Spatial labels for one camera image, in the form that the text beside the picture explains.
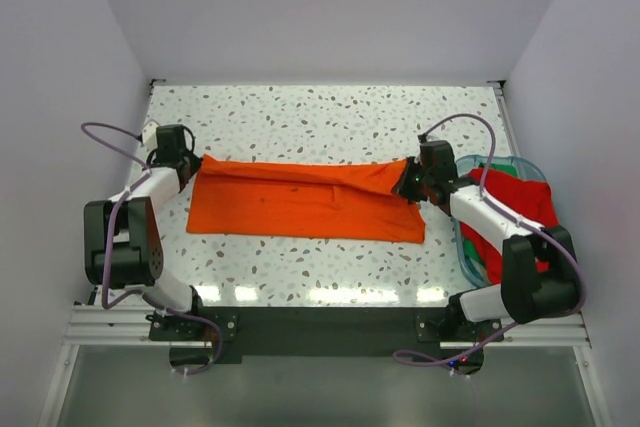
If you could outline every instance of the speckled tabletop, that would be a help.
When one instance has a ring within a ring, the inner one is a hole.
[[[458,112],[484,117],[496,130],[496,154],[511,154],[488,87],[156,86],[147,119],[183,123],[195,133],[196,153],[217,159],[357,164],[417,154],[416,136]],[[489,148],[473,120],[456,119],[435,135],[456,156]],[[156,217],[165,269],[196,286],[205,304],[436,306],[472,288],[460,272],[451,219],[428,204],[421,205],[422,245],[193,235],[185,230],[192,187]]]

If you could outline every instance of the blue plastic basket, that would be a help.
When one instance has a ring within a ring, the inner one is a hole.
[[[487,157],[482,155],[466,155],[460,157],[456,161],[458,175],[468,174],[473,169],[480,167],[480,164],[486,164],[487,160]],[[522,180],[538,180],[541,182],[546,182],[547,180],[538,167],[520,157],[494,157],[491,163],[513,166],[518,173],[518,178]],[[464,254],[463,244],[465,238],[460,232],[460,222],[454,219],[453,225],[456,233],[456,248],[458,249],[458,259],[460,260],[462,275],[475,287],[487,287],[491,285],[484,266],[476,263]]]

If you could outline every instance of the terrazzo table surface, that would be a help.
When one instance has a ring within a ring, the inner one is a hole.
[[[488,87],[156,86],[147,120],[188,126],[196,154],[217,159],[358,164],[416,155],[416,136],[459,112],[485,118],[496,155],[511,155]],[[456,119],[435,135],[456,157],[488,152],[486,129],[473,120]],[[429,204],[421,205],[421,245],[194,235],[186,232],[192,188],[193,181],[156,220],[164,268],[194,285],[206,305],[440,306],[473,288],[460,271],[451,219]]]

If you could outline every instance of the green cloth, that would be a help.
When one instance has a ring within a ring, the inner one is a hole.
[[[484,164],[480,164],[478,167],[483,168]],[[491,170],[499,170],[500,172],[504,172],[505,174],[518,178],[518,171],[513,165],[491,164]],[[473,243],[470,240],[464,239],[464,242],[462,243],[462,250],[464,252],[465,257],[468,257],[469,259],[477,262],[478,264],[484,267],[484,261],[478,255],[478,251],[476,250],[476,248],[474,247]]]

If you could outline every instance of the folded orange fabric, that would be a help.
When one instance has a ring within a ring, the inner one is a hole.
[[[373,165],[218,161],[205,155],[187,231],[424,242],[418,206],[391,193],[406,160]]]

